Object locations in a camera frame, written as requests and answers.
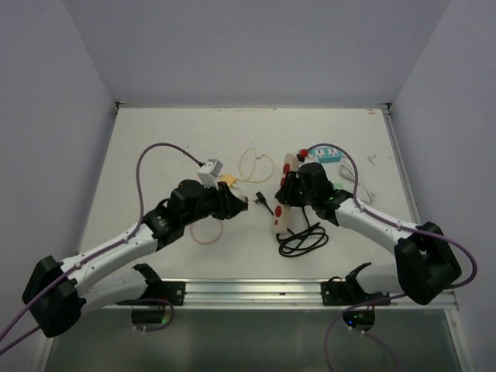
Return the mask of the yellow charger plug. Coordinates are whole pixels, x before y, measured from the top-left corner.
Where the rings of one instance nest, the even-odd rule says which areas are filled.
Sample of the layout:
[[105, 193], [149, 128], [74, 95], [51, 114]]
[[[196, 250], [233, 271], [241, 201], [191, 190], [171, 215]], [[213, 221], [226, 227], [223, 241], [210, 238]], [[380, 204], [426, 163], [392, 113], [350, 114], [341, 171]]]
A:
[[229, 187], [233, 187], [238, 179], [231, 174], [224, 174], [219, 178], [220, 182], [225, 182]]

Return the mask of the beige multicolour power strip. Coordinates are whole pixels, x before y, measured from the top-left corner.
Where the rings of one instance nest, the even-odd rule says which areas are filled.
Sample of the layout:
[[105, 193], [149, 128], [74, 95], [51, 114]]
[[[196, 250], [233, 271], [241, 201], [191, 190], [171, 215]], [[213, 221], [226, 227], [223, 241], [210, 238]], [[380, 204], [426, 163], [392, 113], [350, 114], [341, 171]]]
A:
[[282, 234], [288, 229], [290, 217], [291, 217], [291, 207], [287, 204], [287, 191], [288, 188], [285, 186], [286, 177], [290, 171], [296, 171], [298, 169], [298, 158], [293, 153], [287, 153], [284, 157], [284, 163], [282, 167], [282, 174], [280, 179], [280, 189], [276, 193], [277, 204], [274, 208], [274, 233]]

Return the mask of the teal power strip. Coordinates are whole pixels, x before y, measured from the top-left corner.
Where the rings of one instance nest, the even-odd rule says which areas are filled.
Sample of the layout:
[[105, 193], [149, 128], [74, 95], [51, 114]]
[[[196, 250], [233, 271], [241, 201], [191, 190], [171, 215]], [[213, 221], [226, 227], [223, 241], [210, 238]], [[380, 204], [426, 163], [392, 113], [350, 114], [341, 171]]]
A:
[[321, 164], [339, 163], [343, 158], [343, 153], [331, 146], [321, 146], [309, 150]]

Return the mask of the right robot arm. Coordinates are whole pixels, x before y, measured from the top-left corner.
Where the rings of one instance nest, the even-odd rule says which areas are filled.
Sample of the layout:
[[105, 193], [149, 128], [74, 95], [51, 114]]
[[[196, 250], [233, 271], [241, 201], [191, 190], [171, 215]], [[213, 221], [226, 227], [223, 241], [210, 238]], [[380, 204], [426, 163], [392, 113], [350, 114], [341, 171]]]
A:
[[436, 224], [418, 226], [367, 209], [352, 193], [334, 188], [318, 162], [286, 161], [275, 198], [275, 229], [286, 226], [291, 208], [309, 207], [320, 219], [359, 233], [394, 257], [394, 263], [362, 263], [344, 278], [327, 280], [325, 291], [340, 305], [373, 300], [387, 304], [390, 293], [404, 294], [419, 305], [427, 305], [462, 274]]

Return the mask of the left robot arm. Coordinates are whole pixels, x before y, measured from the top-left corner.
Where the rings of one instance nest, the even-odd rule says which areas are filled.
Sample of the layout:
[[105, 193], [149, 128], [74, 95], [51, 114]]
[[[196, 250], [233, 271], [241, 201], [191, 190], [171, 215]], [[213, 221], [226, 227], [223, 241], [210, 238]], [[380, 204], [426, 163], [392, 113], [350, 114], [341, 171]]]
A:
[[40, 260], [22, 301], [46, 337], [59, 336], [76, 324], [90, 305], [89, 291], [104, 278], [179, 240], [186, 226], [208, 217], [232, 219], [247, 209], [247, 197], [233, 194], [225, 182], [207, 188], [184, 180], [169, 198], [106, 244], [61, 261], [52, 256]]

